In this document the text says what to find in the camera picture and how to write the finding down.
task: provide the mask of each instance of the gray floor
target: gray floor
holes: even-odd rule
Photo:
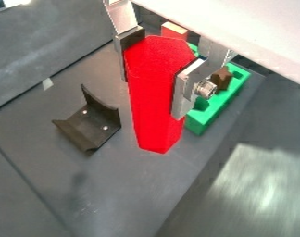
[[[158,237],[300,237],[300,86],[270,75],[233,130]]]
[[[231,127],[262,83],[254,74],[205,136],[183,131],[179,143],[161,156],[137,147],[119,75],[108,44],[52,78],[54,87],[44,91],[38,85],[0,108],[0,148],[8,162],[58,223],[80,237],[155,235],[225,137],[235,134]],[[123,124],[91,157],[76,150],[51,123],[83,106],[80,83],[119,107]],[[34,218],[30,224],[39,221]]]

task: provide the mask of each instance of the green base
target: green base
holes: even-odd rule
[[[197,48],[197,46],[195,46],[194,44],[191,44],[191,43],[187,43],[187,46],[190,47],[190,49],[191,49],[191,51],[193,51],[195,57],[198,57],[199,54],[198,54],[198,48]]]
[[[225,109],[229,102],[233,100],[238,91],[241,90],[250,73],[235,65],[227,63],[229,71],[234,77],[225,91],[219,91],[211,96],[209,100],[198,97],[195,100],[194,108],[186,115],[186,128],[197,135],[202,135],[210,123],[217,119],[217,116]]]

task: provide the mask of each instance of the gray table surface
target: gray table surface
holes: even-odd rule
[[[0,237],[71,236],[0,153]]]
[[[231,130],[158,237],[300,237],[300,85],[270,75]]]
[[[48,90],[38,85],[0,108],[0,147],[52,215],[80,237],[155,235],[262,83],[254,74],[206,134],[197,137],[183,130],[162,156],[137,147],[116,60],[108,44],[52,78]],[[123,124],[91,157],[51,123],[84,105],[80,83],[119,107]]]

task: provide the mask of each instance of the silver metal plate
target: silver metal plate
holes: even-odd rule
[[[118,34],[138,26],[133,4],[127,0],[104,0],[106,10]]]

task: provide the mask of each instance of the black metal bracket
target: black metal bracket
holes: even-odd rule
[[[91,152],[122,128],[118,109],[107,106],[80,85],[87,104],[66,119],[52,120],[80,151]]]

